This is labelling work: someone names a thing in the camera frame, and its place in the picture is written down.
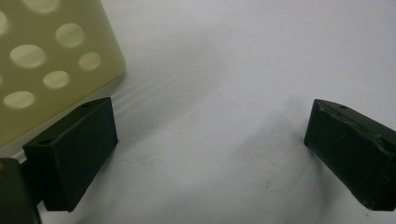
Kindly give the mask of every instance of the white table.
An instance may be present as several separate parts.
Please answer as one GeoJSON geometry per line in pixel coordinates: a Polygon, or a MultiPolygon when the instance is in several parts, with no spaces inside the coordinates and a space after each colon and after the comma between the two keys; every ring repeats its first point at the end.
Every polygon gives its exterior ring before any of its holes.
{"type": "Polygon", "coordinates": [[[395,1],[104,5],[128,70],[83,102],[112,96],[120,142],[73,213],[39,205],[45,224],[396,222],[303,144],[315,98],[396,129],[395,1]]]}

